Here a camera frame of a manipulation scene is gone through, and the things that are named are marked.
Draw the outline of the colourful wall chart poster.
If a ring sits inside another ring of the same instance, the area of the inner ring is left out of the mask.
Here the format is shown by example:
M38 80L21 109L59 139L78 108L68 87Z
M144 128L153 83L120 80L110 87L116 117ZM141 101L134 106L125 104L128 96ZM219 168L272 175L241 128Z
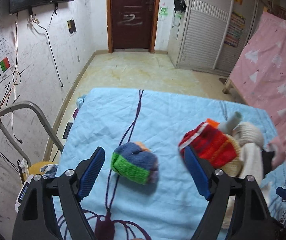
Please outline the colourful wall chart poster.
M238 47L244 26L245 18L236 12L232 12L224 43L234 48Z

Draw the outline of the orange small box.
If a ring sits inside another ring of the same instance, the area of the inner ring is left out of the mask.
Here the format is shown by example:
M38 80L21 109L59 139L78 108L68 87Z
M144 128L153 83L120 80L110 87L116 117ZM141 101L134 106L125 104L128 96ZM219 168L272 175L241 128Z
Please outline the orange small box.
M217 127L219 126L219 122L216 122L216 121L214 121L214 120L212 120L212 119L210 119L210 118L207 118L207 119L206 119L206 122L207 122L210 126L212 126L212 127L214 127L214 128L217 128Z

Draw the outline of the grey metal chair frame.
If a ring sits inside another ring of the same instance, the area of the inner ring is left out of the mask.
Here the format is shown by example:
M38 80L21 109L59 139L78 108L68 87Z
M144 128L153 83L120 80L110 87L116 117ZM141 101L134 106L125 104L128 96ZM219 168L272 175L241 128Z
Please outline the grey metal chair frame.
M59 153L63 152L57 136L63 118L62 105L23 100L0 109L0 130L28 166L52 160L54 146Z

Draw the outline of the white louvered wardrobe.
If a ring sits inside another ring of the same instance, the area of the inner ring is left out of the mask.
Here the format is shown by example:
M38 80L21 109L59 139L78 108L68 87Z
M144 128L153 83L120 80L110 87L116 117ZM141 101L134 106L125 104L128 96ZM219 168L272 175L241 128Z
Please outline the white louvered wardrobe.
M280 0L187 0L185 12L175 12L168 42L174 67L228 76L255 33L265 7ZM224 43L232 12L245 18L238 47Z

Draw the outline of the cream ribbed knitted scarf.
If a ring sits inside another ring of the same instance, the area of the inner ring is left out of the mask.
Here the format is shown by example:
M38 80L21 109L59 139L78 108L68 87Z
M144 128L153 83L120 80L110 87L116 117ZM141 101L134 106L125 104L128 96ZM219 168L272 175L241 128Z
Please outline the cream ribbed knitted scarf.
M264 137L260 129L250 122L241 122L227 136L236 150L236 157L221 169L231 177L254 176L261 185L265 176L272 171L274 152L264 150Z

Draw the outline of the light blue bed quilt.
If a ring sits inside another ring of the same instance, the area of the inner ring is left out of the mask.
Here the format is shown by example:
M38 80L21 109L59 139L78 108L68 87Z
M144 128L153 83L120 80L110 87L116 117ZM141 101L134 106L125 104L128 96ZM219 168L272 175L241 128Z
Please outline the light blue bed quilt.
M106 157L91 193L81 202L98 239L190 239L207 206L179 154L184 134L206 119L234 112L255 125L265 142L276 129L262 109L239 103L151 90L94 88L71 126L57 174L102 147ZM159 161L159 178L140 185L110 169L121 144L142 142Z

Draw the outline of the red striped knitted sock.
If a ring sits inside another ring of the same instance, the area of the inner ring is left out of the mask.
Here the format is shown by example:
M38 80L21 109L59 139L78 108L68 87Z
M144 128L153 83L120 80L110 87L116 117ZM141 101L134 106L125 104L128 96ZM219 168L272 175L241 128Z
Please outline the red striped knitted sock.
M209 161L214 168L225 166L240 154L238 142L208 122L202 122L183 136L178 144L181 156L184 156L187 146L193 148L198 157Z

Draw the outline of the blue green knitted sock ball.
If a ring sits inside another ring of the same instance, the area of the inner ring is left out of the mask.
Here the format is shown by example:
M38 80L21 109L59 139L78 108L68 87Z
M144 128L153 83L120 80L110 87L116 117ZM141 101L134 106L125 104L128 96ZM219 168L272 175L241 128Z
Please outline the blue green knitted sock ball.
M142 142L128 142L112 153L110 168L119 176L146 185L159 179L159 160Z

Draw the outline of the dark brown wooden door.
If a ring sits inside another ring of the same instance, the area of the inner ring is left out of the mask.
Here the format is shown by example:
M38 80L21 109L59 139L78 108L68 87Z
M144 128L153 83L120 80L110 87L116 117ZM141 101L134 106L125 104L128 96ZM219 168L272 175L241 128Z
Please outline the dark brown wooden door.
M108 51L154 53L160 0L107 0Z

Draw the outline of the pink tree-print curtain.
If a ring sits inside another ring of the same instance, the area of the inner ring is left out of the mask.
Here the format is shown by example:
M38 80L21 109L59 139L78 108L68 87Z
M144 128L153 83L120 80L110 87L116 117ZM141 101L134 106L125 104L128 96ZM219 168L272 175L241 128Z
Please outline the pink tree-print curtain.
M232 86L252 107L265 110L286 151L286 20L268 12L244 47L230 76Z

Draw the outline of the grey plastic pipe piece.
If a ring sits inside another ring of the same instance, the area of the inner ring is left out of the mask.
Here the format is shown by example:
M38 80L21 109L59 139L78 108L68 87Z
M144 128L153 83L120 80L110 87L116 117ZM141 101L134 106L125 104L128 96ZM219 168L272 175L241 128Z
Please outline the grey plastic pipe piece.
M242 121L243 116L240 112L236 111L234 114L224 122L220 122L217 129L219 129L224 134L232 134L232 131L239 125Z

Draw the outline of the yellow plastic trash bin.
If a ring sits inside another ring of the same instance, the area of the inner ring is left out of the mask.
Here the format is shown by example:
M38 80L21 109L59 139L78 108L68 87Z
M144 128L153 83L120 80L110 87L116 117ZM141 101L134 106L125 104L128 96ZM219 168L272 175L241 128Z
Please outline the yellow plastic trash bin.
M28 167L27 164L20 164L20 168L22 170L23 182L25 182L30 175L34 176L41 174L45 178L54 177L56 175L58 164L50 161L41 161L31 165L30 167Z

